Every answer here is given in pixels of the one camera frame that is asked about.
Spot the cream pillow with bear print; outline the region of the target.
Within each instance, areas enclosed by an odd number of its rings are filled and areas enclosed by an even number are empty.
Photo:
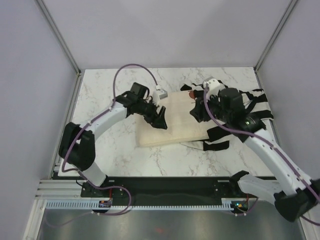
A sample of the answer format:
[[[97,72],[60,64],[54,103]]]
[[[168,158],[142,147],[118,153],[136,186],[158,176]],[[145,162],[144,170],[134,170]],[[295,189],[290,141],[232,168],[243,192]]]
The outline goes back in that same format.
[[[135,116],[135,136],[139,147],[157,147],[208,138],[207,130],[213,128],[213,121],[197,122],[190,115],[195,107],[195,100],[189,91],[170,92],[160,101],[166,107],[165,121],[167,129],[153,128],[140,115]]]

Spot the black white striped pillowcase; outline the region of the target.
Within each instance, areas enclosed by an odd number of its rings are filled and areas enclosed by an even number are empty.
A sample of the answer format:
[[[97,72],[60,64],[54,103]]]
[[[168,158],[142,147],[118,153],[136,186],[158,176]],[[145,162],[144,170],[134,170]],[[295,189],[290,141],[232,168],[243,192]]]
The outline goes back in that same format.
[[[226,150],[230,147],[232,136],[240,137],[242,141],[248,138],[247,135],[229,132],[225,130],[226,128],[255,133],[266,127],[263,120],[272,121],[274,119],[267,95],[262,88],[242,91],[224,85],[225,89],[221,90],[217,96],[211,97],[217,97],[226,122],[221,121],[222,127],[214,124],[214,127],[208,129],[207,139],[187,141],[182,145],[202,151]],[[203,84],[195,83],[183,84],[180,90],[189,91],[189,96],[194,100],[195,92],[204,92]]]

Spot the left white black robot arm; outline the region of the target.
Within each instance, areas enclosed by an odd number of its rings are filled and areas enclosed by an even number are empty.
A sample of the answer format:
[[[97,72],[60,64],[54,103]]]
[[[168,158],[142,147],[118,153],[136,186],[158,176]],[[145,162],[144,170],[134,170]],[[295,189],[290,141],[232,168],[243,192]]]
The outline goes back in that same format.
[[[160,100],[168,97],[167,91],[156,86],[153,94],[146,97],[149,92],[148,87],[135,82],[129,91],[116,96],[111,106],[93,119],[82,124],[69,122],[64,127],[58,155],[93,184],[91,190],[100,198],[109,193],[110,186],[104,182],[107,175],[95,161],[96,140],[113,125],[134,114],[142,116],[155,129],[168,128],[166,108],[159,105]]]

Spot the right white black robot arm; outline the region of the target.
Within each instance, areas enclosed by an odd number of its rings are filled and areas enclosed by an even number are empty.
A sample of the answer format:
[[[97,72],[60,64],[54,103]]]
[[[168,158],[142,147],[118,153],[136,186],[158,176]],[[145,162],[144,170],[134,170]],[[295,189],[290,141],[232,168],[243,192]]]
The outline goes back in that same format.
[[[225,88],[213,95],[205,88],[191,90],[188,95],[195,101],[190,114],[199,123],[212,120],[222,130],[237,137],[276,178],[272,182],[239,171],[228,184],[232,196],[248,194],[267,201],[289,222],[302,218],[320,203],[320,181],[304,173],[272,140],[262,120],[245,107],[239,90]]]

